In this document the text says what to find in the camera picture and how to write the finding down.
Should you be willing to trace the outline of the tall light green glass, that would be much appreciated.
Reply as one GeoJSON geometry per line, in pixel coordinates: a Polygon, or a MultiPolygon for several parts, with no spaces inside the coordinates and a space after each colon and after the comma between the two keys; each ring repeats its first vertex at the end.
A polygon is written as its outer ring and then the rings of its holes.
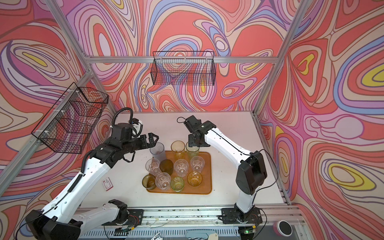
{"type": "Polygon", "coordinates": [[[198,146],[190,146],[189,143],[186,143],[186,153],[188,156],[188,159],[192,159],[193,157],[196,157],[199,155],[200,148],[198,146]]]}

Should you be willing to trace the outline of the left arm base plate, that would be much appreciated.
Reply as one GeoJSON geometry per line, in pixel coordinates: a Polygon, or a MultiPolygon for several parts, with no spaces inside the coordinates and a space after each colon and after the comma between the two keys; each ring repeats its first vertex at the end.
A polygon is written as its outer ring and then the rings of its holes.
{"type": "Polygon", "coordinates": [[[142,224],[144,210],[143,209],[128,209],[128,214],[126,219],[117,223],[116,221],[104,223],[104,226],[128,226],[128,227],[137,227],[142,224]]]}

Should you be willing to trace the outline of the tall yellow glass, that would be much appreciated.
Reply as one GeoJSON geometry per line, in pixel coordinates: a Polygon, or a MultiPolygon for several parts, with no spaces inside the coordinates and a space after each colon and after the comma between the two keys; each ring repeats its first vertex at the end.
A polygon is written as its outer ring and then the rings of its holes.
{"type": "Polygon", "coordinates": [[[185,159],[185,143],[183,141],[174,141],[171,144],[171,150],[176,160],[185,159]]]}

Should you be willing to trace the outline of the tall clear glass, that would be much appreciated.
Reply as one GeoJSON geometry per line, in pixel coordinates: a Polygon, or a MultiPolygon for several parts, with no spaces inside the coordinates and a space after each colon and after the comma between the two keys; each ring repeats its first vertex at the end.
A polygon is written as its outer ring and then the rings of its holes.
{"type": "Polygon", "coordinates": [[[188,175],[188,171],[189,171],[189,162],[187,160],[184,160],[184,159],[177,160],[174,163],[174,171],[176,172],[176,174],[179,177],[181,177],[181,178],[186,177],[188,175]]]}

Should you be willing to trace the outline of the brown plastic tray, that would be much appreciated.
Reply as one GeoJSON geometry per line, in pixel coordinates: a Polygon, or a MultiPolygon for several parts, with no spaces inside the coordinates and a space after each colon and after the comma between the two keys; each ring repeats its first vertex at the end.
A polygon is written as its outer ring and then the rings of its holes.
{"type": "Polygon", "coordinates": [[[199,157],[205,160],[205,166],[201,172],[203,180],[202,183],[193,187],[189,185],[187,177],[184,179],[184,188],[180,192],[175,192],[172,188],[161,190],[157,186],[153,190],[147,190],[149,193],[159,194],[189,194],[189,195],[209,195],[212,191],[212,168],[211,168],[211,155],[208,152],[200,152],[199,157]]]}

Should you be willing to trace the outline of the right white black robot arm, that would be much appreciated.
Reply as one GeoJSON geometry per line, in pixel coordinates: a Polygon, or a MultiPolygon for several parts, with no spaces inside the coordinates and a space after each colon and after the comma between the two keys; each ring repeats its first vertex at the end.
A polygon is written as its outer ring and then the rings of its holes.
{"type": "Polygon", "coordinates": [[[202,122],[195,116],[183,121],[190,132],[190,147],[214,147],[230,160],[237,169],[236,184],[240,189],[235,209],[247,214],[253,208],[257,190],[267,178],[264,157],[259,151],[251,152],[225,136],[215,124],[202,122]]]}

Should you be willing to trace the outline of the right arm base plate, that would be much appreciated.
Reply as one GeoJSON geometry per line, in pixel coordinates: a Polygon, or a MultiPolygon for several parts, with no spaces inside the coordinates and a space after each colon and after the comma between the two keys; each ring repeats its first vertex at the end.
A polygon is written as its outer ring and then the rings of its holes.
{"type": "Polygon", "coordinates": [[[260,209],[253,207],[247,213],[237,208],[222,208],[218,219],[223,224],[253,224],[258,226],[263,222],[260,209]]]}

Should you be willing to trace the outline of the blue textured glass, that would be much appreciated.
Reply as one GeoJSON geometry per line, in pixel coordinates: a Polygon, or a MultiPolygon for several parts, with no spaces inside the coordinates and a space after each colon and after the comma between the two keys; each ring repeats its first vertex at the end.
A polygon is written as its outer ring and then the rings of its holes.
{"type": "Polygon", "coordinates": [[[160,142],[157,142],[154,147],[150,148],[150,153],[153,158],[159,160],[160,162],[167,159],[165,146],[160,142]]]}

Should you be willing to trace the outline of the tall olive textured glass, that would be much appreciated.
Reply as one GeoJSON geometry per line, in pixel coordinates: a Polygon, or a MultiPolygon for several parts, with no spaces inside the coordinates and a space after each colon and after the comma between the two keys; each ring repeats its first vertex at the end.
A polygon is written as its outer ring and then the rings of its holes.
{"type": "Polygon", "coordinates": [[[163,160],[160,162],[160,170],[171,176],[174,172],[174,163],[169,159],[163,160]]]}

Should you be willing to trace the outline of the clear faceted glass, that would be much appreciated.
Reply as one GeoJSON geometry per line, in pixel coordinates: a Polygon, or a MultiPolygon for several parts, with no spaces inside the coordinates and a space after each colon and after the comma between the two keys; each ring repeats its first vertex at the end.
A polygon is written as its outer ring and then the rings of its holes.
{"type": "Polygon", "coordinates": [[[160,169],[160,161],[155,158],[151,158],[146,162],[146,170],[155,177],[162,173],[160,169]]]}

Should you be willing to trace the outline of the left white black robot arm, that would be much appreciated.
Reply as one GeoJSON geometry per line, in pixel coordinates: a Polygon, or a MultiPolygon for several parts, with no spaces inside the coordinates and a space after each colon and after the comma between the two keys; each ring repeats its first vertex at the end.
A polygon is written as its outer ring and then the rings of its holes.
{"type": "Polygon", "coordinates": [[[71,182],[41,210],[26,216],[26,225],[37,240],[77,240],[81,235],[105,223],[125,225],[130,217],[127,205],[113,199],[101,207],[76,215],[75,212],[96,185],[126,154],[150,149],[159,136],[148,133],[137,136],[134,125],[113,125],[112,135],[94,150],[86,153],[81,170],[71,182]]]}

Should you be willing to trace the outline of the short amber textured glass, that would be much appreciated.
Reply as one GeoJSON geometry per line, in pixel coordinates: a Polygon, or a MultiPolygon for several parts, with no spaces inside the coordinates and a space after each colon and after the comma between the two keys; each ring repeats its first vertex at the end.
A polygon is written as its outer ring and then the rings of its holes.
{"type": "Polygon", "coordinates": [[[142,186],[146,190],[153,190],[156,188],[156,177],[152,174],[148,174],[142,179],[142,186]]]}

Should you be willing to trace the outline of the pale green glass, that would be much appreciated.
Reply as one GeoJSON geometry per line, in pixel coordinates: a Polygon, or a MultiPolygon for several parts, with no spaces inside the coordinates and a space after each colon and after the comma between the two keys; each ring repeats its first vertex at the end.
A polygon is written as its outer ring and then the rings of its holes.
{"type": "Polygon", "coordinates": [[[185,182],[181,177],[175,177],[171,180],[171,188],[176,193],[181,192],[184,189],[185,182]]]}

